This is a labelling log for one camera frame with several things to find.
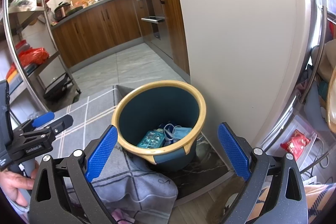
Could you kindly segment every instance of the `kitchen cabinet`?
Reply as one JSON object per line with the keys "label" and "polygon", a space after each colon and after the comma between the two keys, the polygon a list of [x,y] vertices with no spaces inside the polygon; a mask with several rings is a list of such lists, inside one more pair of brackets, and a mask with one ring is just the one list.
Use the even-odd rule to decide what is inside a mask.
{"label": "kitchen cabinet", "polygon": [[141,20],[142,18],[149,17],[146,0],[133,0],[133,4],[139,22],[142,38],[145,42],[151,42],[154,38],[151,25]]}
{"label": "kitchen cabinet", "polygon": [[132,0],[111,0],[52,30],[67,67],[141,36]]}
{"label": "kitchen cabinet", "polygon": [[189,60],[180,0],[162,0],[165,22],[169,31],[173,60],[189,74]]}

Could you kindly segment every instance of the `oven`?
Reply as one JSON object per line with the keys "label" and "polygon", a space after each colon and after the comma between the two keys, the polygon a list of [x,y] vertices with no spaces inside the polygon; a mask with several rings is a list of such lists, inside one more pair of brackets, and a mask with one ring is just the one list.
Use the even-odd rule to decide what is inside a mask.
{"label": "oven", "polygon": [[145,0],[148,8],[148,16],[142,17],[141,20],[151,25],[154,37],[151,42],[167,54],[170,58],[173,58],[173,52],[170,46],[169,32],[166,24],[165,15],[163,12],[162,0]]}

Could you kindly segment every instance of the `plastic storage bin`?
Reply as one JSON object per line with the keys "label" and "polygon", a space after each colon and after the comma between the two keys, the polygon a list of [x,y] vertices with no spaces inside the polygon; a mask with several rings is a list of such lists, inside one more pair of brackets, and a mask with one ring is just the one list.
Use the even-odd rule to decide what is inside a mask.
{"label": "plastic storage bin", "polygon": [[289,138],[294,133],[294,130],[297,129],[300,131],[303,135],[305,135],[308,139],[310,139],[310,143],[304,148],[302,154],[297,159],[296,164],[301,168],[302,164],[306,160],[315,140],[316,140],[316,132],[314,129],[310,126],[310,124],[304,120],[299,115],[296,115],[292,122],[289,124],[285,132],[282,134],[282,136],[276,141],[274,145],[271,146],[271,148],[267,151],[268,155],[276,156],[276,157],[282,157],[287,152],[283,148],[280,147],[281,143],[284,143],[289,140]]}
{"label": "plastic storage bin", "polygon": [[[205,116],[205,101],[196,88],[184,82],[164,80],[143,85],[125,96],[113,113],[112,125],[118,130],[118,142],[127,151],[162,170],[176,171],[193,159]],[[147,131],[168,121],[192,130],[165,147],[137,147]]]}

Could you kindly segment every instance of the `plastic tray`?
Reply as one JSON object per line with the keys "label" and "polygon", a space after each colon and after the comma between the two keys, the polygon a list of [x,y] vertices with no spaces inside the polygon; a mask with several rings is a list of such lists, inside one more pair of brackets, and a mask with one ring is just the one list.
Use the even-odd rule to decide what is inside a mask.
{"label": "plastic tray", "polygon": [[292,122],[289,124],[287,129],[281,135],[281,137],[276,141],[276,143],[271,146],[271,148],[267,151],[268,155],[282,157],[286,154],[286,150],[280,147],[281,143],[284,143],[289,140],[292,136],[294,130],[297,129],[302,134],[304,134],[308,139],[310,139],[310,143],[304,148],[301,156],[297,159],[296,163],[299,169],[301,168],[302,164],[305,162],[313,144],[316,140],[316,132],[310,126],[310,124],[304,120],[301,116],[296,115]]}

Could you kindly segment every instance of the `gray towel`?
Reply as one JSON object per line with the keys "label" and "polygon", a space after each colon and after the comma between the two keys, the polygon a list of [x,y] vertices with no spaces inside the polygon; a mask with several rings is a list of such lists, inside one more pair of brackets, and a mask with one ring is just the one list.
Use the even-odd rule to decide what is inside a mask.
{"label": "gray towel", "polygon": [[[115,106],[130,91],[116,85],[56,112],[55,119],[66,113],[72,115],[73,125],[56,137],[49,154],[54,158],[67,157],[99,138],[110,125]],[[65,182],[71,200],[77,203],[70,179],[65,178]],[[145,160],[128,153],[118,143],[92,185],[109,212],[120,208],[145,224],[168,223],[177,198],[177,187],[171,179],[151,171]]]}

